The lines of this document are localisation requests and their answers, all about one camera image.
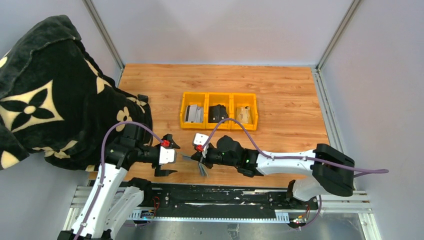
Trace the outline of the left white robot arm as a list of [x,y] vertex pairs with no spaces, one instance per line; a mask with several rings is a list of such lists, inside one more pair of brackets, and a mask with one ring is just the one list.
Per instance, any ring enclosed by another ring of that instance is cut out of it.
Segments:
[[172,134],[159,138],[148,126],[134,121],[114,124],[104,135],[95,185],[70,230],[62,230],[59,240],[114,240],[118,231],[138,206],[149,206],[153,201],[151,182],[133,178],[123,195],[114,197],[124,177],[136,162],[151,163],[156,177],[173,173],[161,169],[174,164],[180,146]]

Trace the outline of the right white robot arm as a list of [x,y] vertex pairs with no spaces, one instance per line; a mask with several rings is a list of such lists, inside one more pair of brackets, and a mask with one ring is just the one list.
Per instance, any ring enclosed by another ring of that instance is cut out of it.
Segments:
[[353,159],[325,143],[303,152],[269,152],[248,149],[231,137],[221,137],[216,146],[207,142],[209,137],[197,133],[193,139],[196,153],[192,160],[207,168],[214,165],[235,167],[246,177],[272,174],[304,175],[292,180],[285,195],[286,204],[298,209],[306,201],[324,194],[350,197],[354,191],[355,166]]

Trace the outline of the mint green card holder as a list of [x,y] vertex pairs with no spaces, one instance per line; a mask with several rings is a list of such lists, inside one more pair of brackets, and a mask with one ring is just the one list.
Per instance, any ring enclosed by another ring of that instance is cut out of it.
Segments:
[[203,177],[203,178],[208,178],[209,177],[207,168],[206,168],[206,166],[204,164],[198,162],[197,160],[191,159],[191,157],[189,155],[186,155],[186,154],[181,153],[181,152],[179,154],[182,156],[182,159],[183,160],[194,161],[197,164],[197,168],[198,168],[198,171],[199,171],[199,174],[200,174],[201,177]]

